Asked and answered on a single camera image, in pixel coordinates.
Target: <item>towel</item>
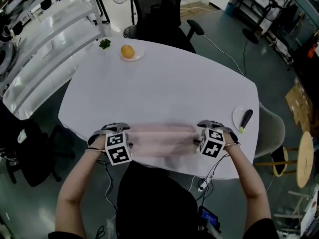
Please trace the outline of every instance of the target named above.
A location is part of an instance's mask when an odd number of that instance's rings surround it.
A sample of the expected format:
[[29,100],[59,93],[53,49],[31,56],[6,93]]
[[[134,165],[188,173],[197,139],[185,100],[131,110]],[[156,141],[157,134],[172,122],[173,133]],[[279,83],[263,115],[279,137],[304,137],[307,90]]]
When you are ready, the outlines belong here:
[[194,126],[182,123],[145,123],[130,125],[127,131],[132,143],[131,155],[165,157],[170,155],[196,154],[194,140],[199,133]]

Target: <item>green herb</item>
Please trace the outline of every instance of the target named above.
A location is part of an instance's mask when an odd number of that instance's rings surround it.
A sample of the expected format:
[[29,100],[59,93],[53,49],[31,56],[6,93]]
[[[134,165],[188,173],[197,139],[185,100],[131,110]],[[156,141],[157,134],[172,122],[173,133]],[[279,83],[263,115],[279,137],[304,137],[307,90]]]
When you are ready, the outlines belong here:
[[110,47],[110,45],[111,45],[111,41],[109,40],[109,39],[104,39],[104,40],[102,40],[101,42],[100,42],[100,47],[102,48],[102,49],[106,49],[107,47]]

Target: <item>office chair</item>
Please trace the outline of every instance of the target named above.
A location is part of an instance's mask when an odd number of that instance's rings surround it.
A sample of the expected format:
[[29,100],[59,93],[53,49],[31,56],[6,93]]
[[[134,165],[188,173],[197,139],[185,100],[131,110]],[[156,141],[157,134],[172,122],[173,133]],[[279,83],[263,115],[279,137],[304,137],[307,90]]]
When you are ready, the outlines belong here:
[[124,38],[151,41],[196,53],[190,43],[194,33],[203,35],[204,30],[194,20],[188,20],[190,31],[186,36],[179,28],[181,0],[133,0],[138,23],[127,27]]
[[[13,184],[16,183],[14,172],[20,169],[31,187],[41,184],[50,173],[57,182],[61,181],[54,169],[54,156],[75,157],[74,153],[52,151],[54,137],[59,131],[62,132],[62,127],[56,126],[48,138],[37,123],[31,119],[19,120],[3,102],[0,102],[0,124],[0,156],[5,160]],[[22,130],[25,131],[26,139],[19,143],[17,139]]]

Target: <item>wooden stool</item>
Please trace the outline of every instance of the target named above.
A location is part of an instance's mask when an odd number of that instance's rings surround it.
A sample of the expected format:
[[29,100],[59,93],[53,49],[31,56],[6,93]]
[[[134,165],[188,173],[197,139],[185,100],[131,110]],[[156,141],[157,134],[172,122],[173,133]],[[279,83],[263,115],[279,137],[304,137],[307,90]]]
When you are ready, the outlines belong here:
[[[288,151],[298,151],[297,160],[288,160]],[[297,173],[297,185],[303,188],[310,177],[311,170],[313,168],[314,162],[314,144],[313,139],[309,132],[305,132],[301,137],[299,148],[284,148],[284,159],[281,162],[269,162],[269,163],[255,163],[256,166],[273,166],[274,175],[277,177],[288,173]],[[286,172],[287,166],[290,164],[297,164],[297,169],[294,171]],[[281,173],[277,172],[276,165],[285,165]]]

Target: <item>white table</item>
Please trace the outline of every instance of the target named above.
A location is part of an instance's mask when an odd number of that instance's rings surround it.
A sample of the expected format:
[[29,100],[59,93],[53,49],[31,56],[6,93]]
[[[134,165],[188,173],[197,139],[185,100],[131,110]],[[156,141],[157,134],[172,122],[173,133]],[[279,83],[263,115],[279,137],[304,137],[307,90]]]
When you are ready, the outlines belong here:
[[[113,122],[184,122],[209,119],[231,127],[252,162],[259,127],[256,85],[240,74],[199,55],[170,46],[132,39],[109,38],[87,52],[65,93],[59,119],[87,140]],[[144,57],[135,62],[119,57],[123,44],[142,44]],[[232,122],[237,106],[254,111],[244,134]],[[204,155],[133,157],[143,164],[205,177],[218,161]],[[230,158],[218,165],[214,178],[238,178]]]

